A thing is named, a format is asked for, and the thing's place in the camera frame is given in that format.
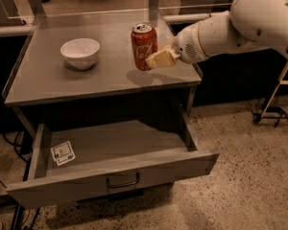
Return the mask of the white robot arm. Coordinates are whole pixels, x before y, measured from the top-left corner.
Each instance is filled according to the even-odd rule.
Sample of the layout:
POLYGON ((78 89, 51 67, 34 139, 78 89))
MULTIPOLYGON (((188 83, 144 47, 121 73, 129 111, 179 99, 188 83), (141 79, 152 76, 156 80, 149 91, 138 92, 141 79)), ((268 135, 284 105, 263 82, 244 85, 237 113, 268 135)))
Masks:
POLYGON ((145 59, 150 68, 271 48, 288 60, 288 0, 233 0, 230 9, 180 31, 145 59))

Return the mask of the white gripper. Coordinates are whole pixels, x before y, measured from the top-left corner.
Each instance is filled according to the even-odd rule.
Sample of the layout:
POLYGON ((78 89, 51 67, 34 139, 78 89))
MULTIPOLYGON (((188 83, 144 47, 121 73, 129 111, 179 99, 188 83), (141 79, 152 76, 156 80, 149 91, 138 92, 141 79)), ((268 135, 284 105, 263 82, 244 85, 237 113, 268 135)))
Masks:
POLYGON ((159 44, 158 50, 145 59, 146 64, 151 69, 175 66, 179 58, 190 64, 207 59, 201 46, 198 25, 185 27, 176 37, 159 44))

